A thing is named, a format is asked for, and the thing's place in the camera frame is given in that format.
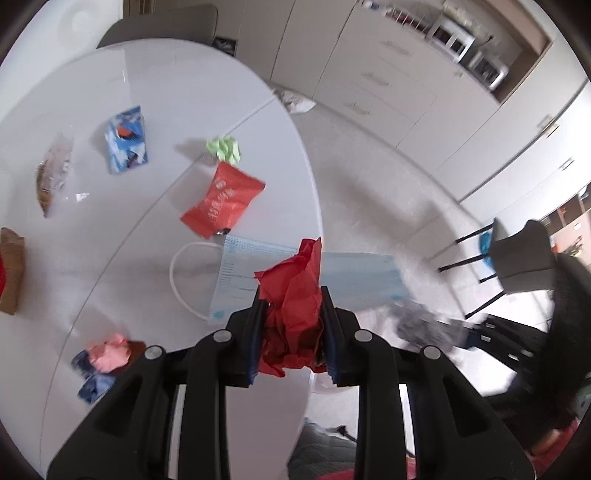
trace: floor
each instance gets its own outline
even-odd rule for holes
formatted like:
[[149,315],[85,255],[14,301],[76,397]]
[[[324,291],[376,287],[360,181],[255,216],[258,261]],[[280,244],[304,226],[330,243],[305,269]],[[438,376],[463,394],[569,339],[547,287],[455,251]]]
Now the floor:
[[[414,298],[448,317],[462,318],[460,308],[469,312],[501,290],[496,280],[478,283],[489,274],[484,265],[437,271],[478,254],[475,241],[451,244],[481,226],[415,165],[321,105],[292,118],[316,178],[326,251],[392,255]],[[545,293],[527,293],[504,297],[486,312],[544,329],[551,305]],[[358,318],[397,344],[387,307]],[[503,390],[511,379],[507,367],[481,351],[457,349],[453,359],[482,394]],[[356,435],[357,389],[329,384],[317,379],[314,390],[323,393],[311,394],[307,416],[325,427],[347,425]]]

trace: brown paper bag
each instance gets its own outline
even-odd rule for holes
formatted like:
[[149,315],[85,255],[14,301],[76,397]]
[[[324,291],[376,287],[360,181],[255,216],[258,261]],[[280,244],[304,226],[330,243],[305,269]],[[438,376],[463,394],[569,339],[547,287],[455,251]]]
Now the brown paper bag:
[[25,239],[10,228],[0,230],[0,257],[6,271],[6,286],[0,297],[0,312],[14,315],[17,312],[25,271]]

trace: black chair leg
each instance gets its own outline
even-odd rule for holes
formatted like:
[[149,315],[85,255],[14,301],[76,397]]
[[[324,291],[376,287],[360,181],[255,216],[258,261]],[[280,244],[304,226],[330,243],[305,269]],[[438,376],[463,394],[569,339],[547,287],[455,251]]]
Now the black chair leg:
[[486,277],[486,278],[483,278],[482,280],[478,280],[478,283],[484,283],[488,280],[492,280],[493,278],[496,278],[496,275],[491,275],[490,277]]
[[486,227],[481,228],[480,230],[476,230],[476,232],[472,232],[469,235],[463,236],[462,238],[458,238],[456,240],[456,243],[459,244],[459,243],[463,242],[464,240],[468,240],[469,238],[472,238],[473,236],[480,235],[481,233],[484,233],[487,230],[492,230],[494,225],[495,225],[494,223],[491,223],[490,225],[487,225]]
[[486,303],[483,303],[482,305],[480,305],[476,310],[474,310],[473,312],[470,312],[466,315],[464,315],[464,318],[467,320],[468,318],[474,316],[475,314],[477,314],[478,312],[480,312],[481,310],[484,310],[486,307],[488,307],[489,305],[492,305],[494,302],[496,302],[498,299],[500,299],[502,296],[505,295],[505,292],[502,291],[501,293],[495,295],[494,297],[492,297],[489,301],[487,301]]
[[468,263],[478,262],[479,260],[482,260],[485,257],[486,255],[478,255],[477,257],[467,258],[466,260],[462,260],[461,262],[452,263],[451,265],[445,265],[444,267],[439,267],[438,270],[440,272],[445,272],[446,270],[449,270],[451,268],[461,267],[462,265],[468,265]]

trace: appliance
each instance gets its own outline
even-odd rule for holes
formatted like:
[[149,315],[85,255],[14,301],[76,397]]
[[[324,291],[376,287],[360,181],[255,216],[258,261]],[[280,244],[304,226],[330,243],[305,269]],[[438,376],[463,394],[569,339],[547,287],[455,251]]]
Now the appliance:
[[451,18],[441,15],[427,33],[430,43],[442,49],[454,62],[459,62],[474,43],[474,35]]
[[467,68],[491,92],[499,86],[509,73],[509,67],[501,62],[499,57],[482,50],[478,50],[468,63]]

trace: white table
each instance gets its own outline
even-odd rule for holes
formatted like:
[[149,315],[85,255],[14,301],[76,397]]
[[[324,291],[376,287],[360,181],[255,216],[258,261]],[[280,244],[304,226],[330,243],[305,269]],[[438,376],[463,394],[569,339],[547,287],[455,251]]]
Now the white table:
[[[134,105],[150,163],[110,175],[105,122]],[[59,132],[75,138],[67,200],[44,219],[34,172]],[[172,351],[215,330],[176,300],[168,266],[199,239],[179,218],[213,176],[204,139],[223,134],[238,139],[240,168],[267,182],[232,233],[293,247],[321,236],[314,178],[291,119],[250,70],[211,48],[144,40],[98,50],[52,74],[0,126],[0,184],[8,178],[13,190],[3,223],[26,237],[28,255],[20,311],[0,314],[0,419],[42,475],[89,411],[70,367],[78,351],[115,331]],[[219,253],[208,253],[215,265]],[[216,276],[211,268],[196,278],[204,311]],[[309,385],[300,370],[228,392],[232,478],[277,478]]]

